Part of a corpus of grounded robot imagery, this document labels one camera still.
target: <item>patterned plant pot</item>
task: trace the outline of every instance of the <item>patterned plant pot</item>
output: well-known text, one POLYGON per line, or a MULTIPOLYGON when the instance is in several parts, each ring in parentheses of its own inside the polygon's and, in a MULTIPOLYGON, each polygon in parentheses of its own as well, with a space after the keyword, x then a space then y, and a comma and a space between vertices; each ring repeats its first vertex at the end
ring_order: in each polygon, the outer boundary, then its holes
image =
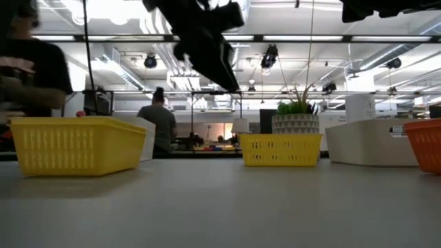
POLYGON ((319 134, 318 115, 283 114, 273 116, 273 134, 319 134))

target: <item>potted plant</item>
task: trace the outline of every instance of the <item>potted plant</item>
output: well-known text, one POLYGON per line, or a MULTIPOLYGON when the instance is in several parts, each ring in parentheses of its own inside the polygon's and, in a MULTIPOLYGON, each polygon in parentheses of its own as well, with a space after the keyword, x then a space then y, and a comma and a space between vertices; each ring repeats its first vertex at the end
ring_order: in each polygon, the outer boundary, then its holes
POLYGON ((295 100, 291 103, 280 103, 277 114, 273 116, 273 134, 319 134, 318 108, 316 104, 309 103, 308 90, 312 84, 305 88, 305 91, 298 92, 294 88, 295 100))

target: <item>lamp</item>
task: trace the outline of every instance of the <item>lamp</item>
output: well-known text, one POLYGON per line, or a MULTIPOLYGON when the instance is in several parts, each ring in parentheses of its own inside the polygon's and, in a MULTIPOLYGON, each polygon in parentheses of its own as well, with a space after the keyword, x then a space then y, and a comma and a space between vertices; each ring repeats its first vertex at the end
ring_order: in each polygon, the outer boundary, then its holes
POLYGON ((249 134, 249 123, 246 118, 235 118, 233 121, 233 134, 249 134))

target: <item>cable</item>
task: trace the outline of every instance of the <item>cable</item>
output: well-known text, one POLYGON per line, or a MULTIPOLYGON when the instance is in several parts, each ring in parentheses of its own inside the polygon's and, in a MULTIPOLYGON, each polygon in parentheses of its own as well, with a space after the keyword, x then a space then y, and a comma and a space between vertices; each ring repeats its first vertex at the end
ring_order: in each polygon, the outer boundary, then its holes
POLYGON ((285 82, 285 87, 287 88, 288 98, 289 98, 289 100, 292 101, 293 97, 292 97, 291 92, 290 92, 290 90, 289 90, 288 83, 287 83, 287 79, 285 78, 285 73, 283 72, 282 61, 280 60, 280 57, 279 57, 279 56, 277 56, 277 59, 278 59, 278 64, 280 65, 280 71, 282 72, 283 82, 285 82))
POLYGON ((83 14, 84 14, 84 40, 85 40, 85 49, 88 54, 88 67, 89 67, 89 76, 90 76, 90 84, 92 85, 92 96, 94 98, 94 108, 95 113, 98 116, 98 100, 96 99, 96 91, 95 91, 95 83, 94 83, 94 76, 92 72, 92 56, 90 55, 90 42, 89 42, 89 27, 88 27, 88 11, 87 11, 87 0, 83 0, 83 14))
MULTIPOLYGON (((259 57, 258 61, 261 61, 262 58, 263 58, 263 54, 259 57)), ((256 72, 257 67, 258 67, 258 65, 256 65, 256 67, 254 67, 253 73, 251 73, 251 76, 250 76, 249 80, 253 79, 253 76, 254 76, 254 73, 256 72)))
POLYGON ((315 0, 312 0, 312 14, 311 14, 311 37, 309 40, 309 55, 308 55, 308 66, 306 70, 306 86, 308 87, 308 79, 309 79, 309 64, 311 63, 311 50, 312 50, 312 31, 314 30, 314 4, 315 0))
POLYGON ((263 102, 263 71, 262 70, 260 70, 260 79, 262 81, 262 102, 260 102, 260 104, 262 104, 262 103, 264 103, 263 102))

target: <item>yellow basket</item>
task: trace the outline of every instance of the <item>yellow basket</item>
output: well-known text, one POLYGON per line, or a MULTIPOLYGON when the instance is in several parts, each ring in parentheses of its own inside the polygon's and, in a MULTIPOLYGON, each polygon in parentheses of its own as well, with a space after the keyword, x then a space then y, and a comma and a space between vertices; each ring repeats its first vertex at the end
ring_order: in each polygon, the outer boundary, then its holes
POLYGON ((246 166, 316 166, 322 134, 240 135, 246 166))
POLYGON ((110 117, 12 118, 26 176, 102 176, 138 166, 147 130, 110 117))

